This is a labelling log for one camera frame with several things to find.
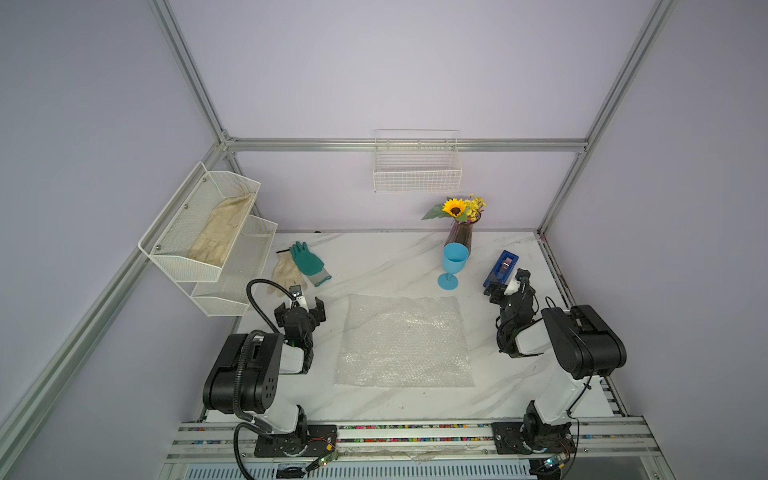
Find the blue plastic wine glass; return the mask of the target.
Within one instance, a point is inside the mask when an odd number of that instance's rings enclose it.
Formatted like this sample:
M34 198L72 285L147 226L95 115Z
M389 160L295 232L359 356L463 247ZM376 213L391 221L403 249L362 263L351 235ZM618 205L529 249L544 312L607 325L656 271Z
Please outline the blue plastic wine glass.
M464 268L469 258L468 248L461 243L449 243L444 246L442 266L444 272L438 277L438 286L447 291L455 290L459 285L457 274Z

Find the clear bubble wrap sheet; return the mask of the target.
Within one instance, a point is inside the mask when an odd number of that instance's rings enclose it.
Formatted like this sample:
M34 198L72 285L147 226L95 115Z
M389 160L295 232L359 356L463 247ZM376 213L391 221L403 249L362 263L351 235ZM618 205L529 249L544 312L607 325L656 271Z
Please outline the clear bubble wrap sheet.
M474 386L458 300L350 296L335 382L370 388Z

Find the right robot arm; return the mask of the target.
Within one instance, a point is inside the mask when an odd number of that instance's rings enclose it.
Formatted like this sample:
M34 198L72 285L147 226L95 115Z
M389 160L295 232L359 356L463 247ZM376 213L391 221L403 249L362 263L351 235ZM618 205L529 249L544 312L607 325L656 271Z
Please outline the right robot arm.
M528 403L520 422L492 425L500 453L575 452L575 409L602 377L625 365L623 342L589 305L538 308L530 272L520 269L512 285L491 274L484 294L499 306L496 343L513 359L537 357L551 349L559 368Z

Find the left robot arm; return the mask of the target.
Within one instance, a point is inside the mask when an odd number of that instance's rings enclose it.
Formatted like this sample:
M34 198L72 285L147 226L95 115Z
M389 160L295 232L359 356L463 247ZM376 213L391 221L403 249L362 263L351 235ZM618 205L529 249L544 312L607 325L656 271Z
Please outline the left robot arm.
M208 410L233 414L269 440L301 449L309 440L306 414L278 392L279 377L304 375L314 360L313 333L325 322L324 302L275 309L283 333L253 331L227 337L204 383Z

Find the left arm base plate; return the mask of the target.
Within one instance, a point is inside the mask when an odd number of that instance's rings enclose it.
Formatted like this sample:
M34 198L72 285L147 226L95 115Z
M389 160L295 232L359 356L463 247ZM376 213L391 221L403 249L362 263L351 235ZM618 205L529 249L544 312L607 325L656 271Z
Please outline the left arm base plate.
M256 458L320 457L329 453L338 439L338 427L333 424L299 426L290 434L277 434L271 438L258 437L253 454Z

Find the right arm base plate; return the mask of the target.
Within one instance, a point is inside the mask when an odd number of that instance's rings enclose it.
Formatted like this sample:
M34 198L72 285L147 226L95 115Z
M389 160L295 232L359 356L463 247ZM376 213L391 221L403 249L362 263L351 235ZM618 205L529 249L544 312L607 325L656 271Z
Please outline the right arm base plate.
M523 422L494 422L492 437L498 454L571 454L576 445L570 423L526 426Z

